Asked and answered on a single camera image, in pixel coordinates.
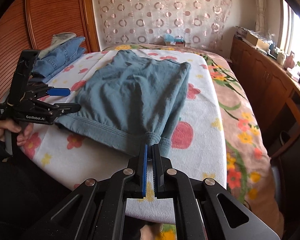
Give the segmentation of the person's left hand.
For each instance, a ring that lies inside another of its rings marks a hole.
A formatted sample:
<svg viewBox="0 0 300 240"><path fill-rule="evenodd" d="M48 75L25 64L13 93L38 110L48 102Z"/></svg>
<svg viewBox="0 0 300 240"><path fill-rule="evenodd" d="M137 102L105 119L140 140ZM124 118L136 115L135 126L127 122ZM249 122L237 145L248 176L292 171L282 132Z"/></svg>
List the person's left hand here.
<svg viewBox="0 0 300 240"><path fill-rule="evenodd" d="M33 131L33 123L28 123L25 128L16 124L11 119L0 121L0 141L5 141L5 132L9 131L12 133L17 133L17 145L24 146L27 140L31 137Z"/></svg>

